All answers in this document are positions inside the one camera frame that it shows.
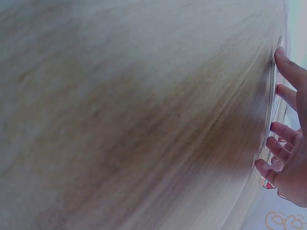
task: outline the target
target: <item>wooden surface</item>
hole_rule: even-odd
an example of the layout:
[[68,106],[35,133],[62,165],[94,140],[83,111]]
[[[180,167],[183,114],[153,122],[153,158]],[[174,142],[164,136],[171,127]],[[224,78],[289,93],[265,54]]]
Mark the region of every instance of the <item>wooden surface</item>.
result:
[[1,1],[0,31],[0,229],[240,226],[281,1]]

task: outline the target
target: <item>hand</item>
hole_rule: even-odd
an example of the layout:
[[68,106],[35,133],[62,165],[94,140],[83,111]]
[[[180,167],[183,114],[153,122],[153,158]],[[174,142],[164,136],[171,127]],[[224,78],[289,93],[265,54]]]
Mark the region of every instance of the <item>hand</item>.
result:
[[298,113],[301,132],[273,122],[271,131],[285,139],[282,147],[269,137],[267,147],[273,153],[272,165],[259,159],[256,168],[271,184],[290,201],[300,207],[307,207],[307,70],[291,62],[282,47],[275,52],[279,72],[297,89],[278,85],[277,94]]

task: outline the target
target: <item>finger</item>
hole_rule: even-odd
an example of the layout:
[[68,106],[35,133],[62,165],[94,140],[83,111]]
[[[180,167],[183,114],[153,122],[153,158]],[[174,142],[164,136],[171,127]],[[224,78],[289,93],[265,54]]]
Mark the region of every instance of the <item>finger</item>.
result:
[[296,92],[279,84],[277,86],[277,94],[283,98],[296,111]]
[[267,147],[282,163],[285,163],[290,157],[290,152],[283,148],[274,137],[268,138]]
[[279,172],[283,169],[283,163],[275,156],[272,157],[271,159],[271,166],[272,169]]
[[278,71],[296,88],[307,84],[307,70],[290,61],[282,47],[275,51],[275,62]]
[[272,157],[272,159],[271,159],[271,164],[274,164],[274,163],[276,163],[276,162],[278,162],[279,160],[278,160],[278,158],[277,157]]
[[256,160],[255,166],[260,174],[267,179],[272,185],[277,186],[279,173],[276,172],[270,165],[263,159]]
[[284,145],[284,148],[285,148],[286,150],[288,150],[289,152],[292,152],[292,150],[293,150],[293,146],[290,145],[288,142]]
[[279,122],[272,123],[271,131],[277,134],[278,136],[282,137],[283,139],[285,139],[292,146],[295,145],[297,138],[301,135],[299,132],[294,131],[293,129]]

